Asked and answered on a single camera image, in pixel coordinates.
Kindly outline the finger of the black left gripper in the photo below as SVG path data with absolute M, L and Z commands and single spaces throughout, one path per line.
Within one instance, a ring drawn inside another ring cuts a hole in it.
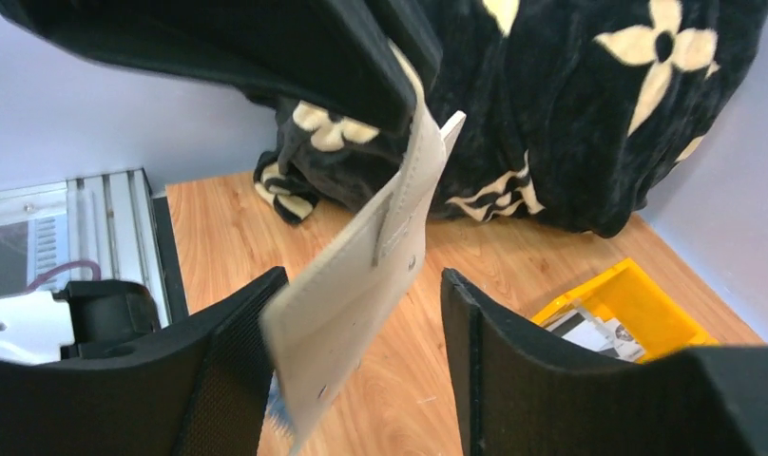
M 89 61 L 317 105 L 389 133 L 442 47 L 414 1 L 0 1 L 17 27 Z

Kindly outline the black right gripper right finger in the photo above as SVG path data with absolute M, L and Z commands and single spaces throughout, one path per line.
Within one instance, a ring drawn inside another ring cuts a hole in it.
M 466 455 L 768 455 L 768 346 L 633 364 L 538 327 L 451 268 L 440 305 Z

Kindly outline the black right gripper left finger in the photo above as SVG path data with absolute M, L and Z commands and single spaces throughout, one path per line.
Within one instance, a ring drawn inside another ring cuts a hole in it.
M 0 455 L 254 455 L 273 366 L 259 315 L 273 267 L 162 327 L 139 283 L 72 280 L 72 342 L 56 361 L 0 359 Z

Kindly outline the beige leather card holder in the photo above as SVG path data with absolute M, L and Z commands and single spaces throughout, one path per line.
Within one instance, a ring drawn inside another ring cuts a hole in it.
M 466 119 L 457 111 L 438 125 L 412 64 L 397 46 L 391 50 L 417 98 L 401 167 L 259 317 L 284 405 L 270 414 L 288 434 L 291 455 L 418 276 L 432 196 Z

